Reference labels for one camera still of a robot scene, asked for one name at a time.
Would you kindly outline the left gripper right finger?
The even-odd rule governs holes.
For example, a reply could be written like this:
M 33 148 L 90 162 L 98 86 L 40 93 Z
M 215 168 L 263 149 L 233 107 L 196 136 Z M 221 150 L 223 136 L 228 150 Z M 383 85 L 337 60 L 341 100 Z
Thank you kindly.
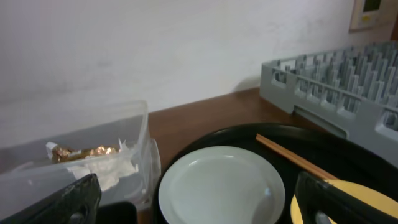
M 303 223 L 397 223 L 388 215 L 307 172 L 295 194 Z

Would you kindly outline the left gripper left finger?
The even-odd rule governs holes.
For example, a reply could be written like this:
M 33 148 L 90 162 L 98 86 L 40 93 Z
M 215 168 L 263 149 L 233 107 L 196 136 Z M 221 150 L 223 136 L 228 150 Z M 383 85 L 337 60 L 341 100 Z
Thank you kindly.
M 88 174 L 41 201 L 1 220 L 2 224 L 95 223 L 101 200 L 96 174 Z

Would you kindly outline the white napkin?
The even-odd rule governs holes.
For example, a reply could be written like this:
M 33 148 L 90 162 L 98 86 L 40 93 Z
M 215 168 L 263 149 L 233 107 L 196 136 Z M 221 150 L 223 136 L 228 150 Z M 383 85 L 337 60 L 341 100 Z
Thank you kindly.
M 67 171 L 71 172 L 76 179 L 80 179 L 88 174 L 96 174 L 101 190 L 107 191 L 111 187 L 119 183 L 120 178 L 128 177 L 138 173 L 138 164 L 131 161 L 130 149 L 126 141 L 119 139 L 120 151 L 115 154 L 121 154 L 118 158 L 102 159 L 100 161 L 88 162 L 83 165 L 67 167 Z

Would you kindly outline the brown snack wrapper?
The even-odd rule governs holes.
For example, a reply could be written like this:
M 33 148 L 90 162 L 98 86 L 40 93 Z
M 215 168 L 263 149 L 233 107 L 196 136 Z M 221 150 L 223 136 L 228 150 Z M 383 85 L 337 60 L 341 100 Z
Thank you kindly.
M 111 146 L 98 146 L 96 148 L 74 150 L 67 146 L 60 146 L 54 142 L 48 142 L 45 147 L 49 159 L 54 164 L 85 159 L 86 157 L 115 154 L 120 151 L 120 148 Z

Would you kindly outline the yellow bowl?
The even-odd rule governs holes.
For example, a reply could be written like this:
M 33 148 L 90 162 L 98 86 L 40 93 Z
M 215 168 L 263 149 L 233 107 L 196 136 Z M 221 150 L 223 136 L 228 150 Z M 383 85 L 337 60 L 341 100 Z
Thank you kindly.
M 325 182 L 328 182 L 332 186 L 350 194 L 358 200 L 397 218 L 397 202 L 388 196 L 370 189 L 369 187 L 345 180 L 329 179 L 325 180 Z M 293 224 L 303 224 L 302 215 L 295 195 L 290 204 L 290 217 Z

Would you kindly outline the wooden chopstick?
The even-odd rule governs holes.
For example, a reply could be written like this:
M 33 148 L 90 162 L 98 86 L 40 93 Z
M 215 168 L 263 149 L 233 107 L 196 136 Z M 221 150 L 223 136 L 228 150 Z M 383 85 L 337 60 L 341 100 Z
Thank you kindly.
M 307 172 L 317 176 L 320 179 L 338 180 L 338 178 L 335 177 L 334 175 L 331 175 L 327 171 L 319 168 L 315 164 L 312 164 L 303 157 L 298 156 L 292 151 L 282 147 L 281 145 L 271 141 L 270 139 L 265 138 L 264 136 L 261 136 L 260 134 L 256 135 L 256 140 L 259 141 L 261 144 L 267 146 L 268 148 L 272 149 L 274 152 L 280 154 L 281 156 L 284 156 L 294 164 L 297 164 L 299 167 L 303 168 Z

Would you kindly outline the grey plate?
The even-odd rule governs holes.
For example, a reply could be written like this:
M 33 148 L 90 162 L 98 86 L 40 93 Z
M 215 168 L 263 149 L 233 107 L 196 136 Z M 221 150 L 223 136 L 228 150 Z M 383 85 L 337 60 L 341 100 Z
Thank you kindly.
M 165 172 L 158 203 L 167 223 L 277 223 L 285 187 L 260 155 L 213 146 L 177 159 Z

